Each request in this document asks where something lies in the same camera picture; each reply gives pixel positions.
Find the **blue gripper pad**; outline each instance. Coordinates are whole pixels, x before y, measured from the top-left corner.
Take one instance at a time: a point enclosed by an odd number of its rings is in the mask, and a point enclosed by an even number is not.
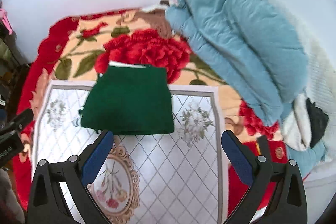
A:
[[[226,131],[222,134],[221,143],[241,182],[251,187],[253,183],[253,168]]]
[[[111,148],[113,147],[113,143],[113,133],[108,131],[82,167],[83,185],[86,186],[94,182],[100,168],[103,166]]]

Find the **pink cloth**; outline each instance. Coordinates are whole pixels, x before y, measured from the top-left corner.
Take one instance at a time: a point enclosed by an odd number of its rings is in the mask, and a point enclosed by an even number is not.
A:
[[[13,33],[13,30],[11,24],[8,21],[7,12],[1,8],[0,8],[0,19],[2,20],[3,25],[5,25],[5,27],[8,29],[9,35],[11,35]]]

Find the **white placemat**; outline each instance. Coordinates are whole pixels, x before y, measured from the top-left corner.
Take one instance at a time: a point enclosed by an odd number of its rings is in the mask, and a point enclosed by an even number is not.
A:
[[[51,81],[35,124],[33,169],[79,155],[98,134],[74,122],[94,82]],[[115,136],[88,189],[112,223],[223,223],[227,217],[228,159],[221,149],[223,118],[217,88],[169,86],[175,131]],[[84,223],[65,183],[73,218]]]

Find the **green sweater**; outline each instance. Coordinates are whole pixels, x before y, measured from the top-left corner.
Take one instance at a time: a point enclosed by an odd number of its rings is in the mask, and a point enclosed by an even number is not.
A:
[[[166,69],[109,66],[86,99],[81,126],[115,135],[173,132]]]

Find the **light blue jacket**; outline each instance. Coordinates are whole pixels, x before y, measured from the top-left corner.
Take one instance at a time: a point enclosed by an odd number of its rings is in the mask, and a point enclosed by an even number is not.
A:
[[[178,0],[171,27],[231,85],[265,126],[280,119],[307,81],[294,27],[267,0]]]

